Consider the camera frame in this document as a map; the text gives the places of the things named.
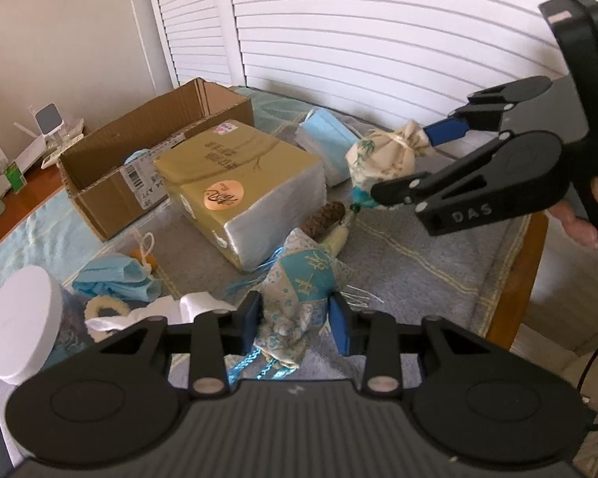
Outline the person's right hand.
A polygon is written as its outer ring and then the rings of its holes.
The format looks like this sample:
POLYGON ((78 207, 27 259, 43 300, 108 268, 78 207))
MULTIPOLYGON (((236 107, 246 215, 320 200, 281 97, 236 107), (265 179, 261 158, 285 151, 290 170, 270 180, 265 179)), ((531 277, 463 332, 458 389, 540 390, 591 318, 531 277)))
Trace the person's right hand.
POLYGON ((598 176, 588 190, 578 181, 567 198, 551 206, 548 213, 577 244, 598 250, 598 176))

